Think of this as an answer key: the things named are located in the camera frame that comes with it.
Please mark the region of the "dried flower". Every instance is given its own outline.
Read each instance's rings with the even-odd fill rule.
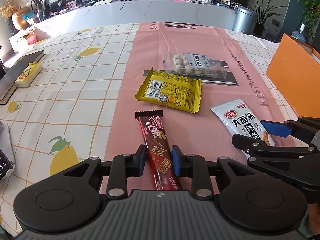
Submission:
[[[15,11],[17,11],[17,8],[13,4],[13,0],[6,2],[0,7],[0,13],[2,14],[2,17],[5,18],[11,17]]]

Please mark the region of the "gold vase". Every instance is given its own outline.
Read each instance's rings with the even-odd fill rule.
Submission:
[[[17,30],[20,31],[29,26],[28,22],[23,18],[23,15],[29,11],[30,9],[28,7],[21,8],[20,6],[20,8],[12,15],[12,22]]]

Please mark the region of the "yellow snack package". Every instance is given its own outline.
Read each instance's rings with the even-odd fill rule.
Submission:
[[[29,66],[21,73],[15,81],[18,88],[27,88],[42,69],[41,62],[29,63]]]
[[[136,99],[194,114],[200,108],[201,80],[151,69]]]

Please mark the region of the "white counter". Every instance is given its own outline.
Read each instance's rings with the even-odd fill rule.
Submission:
[[[203,5],[175,0],[135,0],[125,3],[81,7],[36,25],[44,36],[59,36],[78,30],[105,25],[139,22],[180,22],[231,30],[236,15],[233,10],[215,5]]]

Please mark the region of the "checkered tablecloth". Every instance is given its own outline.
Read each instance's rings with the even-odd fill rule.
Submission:
[[[104,160],[118,92],[139,25],[81,30],[39,42],[25,52],[44,49],[43,69],[28,88],[17,89],[10,98],[16,111],[8,111],[9,103],[0,107],[0,120],[10,126],[16,162],[14,173],[0,184],[1,226],[13,236],[22,230],[13,214],[13,200],[25,187],[49,176],[57,141],[70,142],[79,161],[92,153]],[[238,40],[285,119],[296,120],[288,102],[266,76],[278,44],[226,32]],[[301,147],[299,140],[295,143]]]

